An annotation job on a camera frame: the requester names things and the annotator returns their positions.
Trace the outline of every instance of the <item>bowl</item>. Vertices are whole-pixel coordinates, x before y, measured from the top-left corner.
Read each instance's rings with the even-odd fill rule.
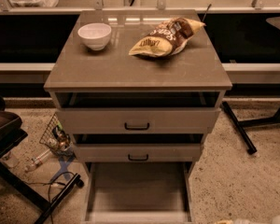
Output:
[[[105,23],[90,23],[77,31],[82,43],[93,50],[103,49],[111,38],[111,27]]]

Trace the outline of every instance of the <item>wire basket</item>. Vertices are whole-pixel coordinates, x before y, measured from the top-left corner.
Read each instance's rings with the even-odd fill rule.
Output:
[[[54,149],[49,145],[50,141],[54,141],[54,142],[58,142],[58,140],[56,139],[53,130],[56,127],[59,127],[60,129],[62,128],[61,123],[58,121],[58,118],[56,116],[56,114],[54,114],[52,116],[52,118],[49,121],[49,124],[46,128],[46,130],[44,131],[43,135],[41,136],[39,143],[42,145],[47,146],[50,151],[55,154],[56,156],[73,156],[74,152],[73,149],[71,148],[71,146],[69,145],[67,148],[63,148],[63,149]]]

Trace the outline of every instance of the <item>bag of chips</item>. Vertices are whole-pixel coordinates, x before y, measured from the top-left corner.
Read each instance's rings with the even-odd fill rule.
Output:
[[[186,18],[164,21],[138,41],[129,55],[161,57],[177,54],[203,26],[205,26],[203,22]]]

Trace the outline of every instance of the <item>floor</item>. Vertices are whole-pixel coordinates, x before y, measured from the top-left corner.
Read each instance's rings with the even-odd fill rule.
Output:
[[[272,116],[280,99],[226,99],[239,119]],[[33,156],[47,149],[40,143],[55,108],[50,99],[6,99],[7,111],[17,113],[28,137],[12,150],[19,163],[10,171],[27,183],[48,183],[60,170],[55,156],[32,172],[24,172]],[[255,155],[246,146],[233,124],[221,112],[215,129],[208,135],[203,154],[189,178],[191,216],[195,224],[211,224],[221,219],[247,218],[269,223],[280,215],[280,125],[253,128],[249,136],[258,149]],[[85,204],[87,174],[74,160],[68,171],[79,173],[85,187],[75,187],[58,205],[53,223],[80,223]],[[49,186],[31,184],[48,198]],[[52,188],[50,196],[58,193]],[[0,178],[0,224],[30,224],[39,217],[39,210]]]

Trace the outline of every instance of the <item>black handle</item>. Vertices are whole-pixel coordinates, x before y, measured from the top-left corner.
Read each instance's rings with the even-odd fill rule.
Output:
[[[128,159],[129,159],[129,161],[147,161],[148,160],[148,154],[143,158],[143,159],[135,159],[135,158],[132,158],[132,156],[129,154],[128,155]]]
[[[139,126],[129,126],[127,123],[124,123],[124,128],[127,131],[146,131],[149,129],[149,123],[147,123],[146,127],[139,127]]]

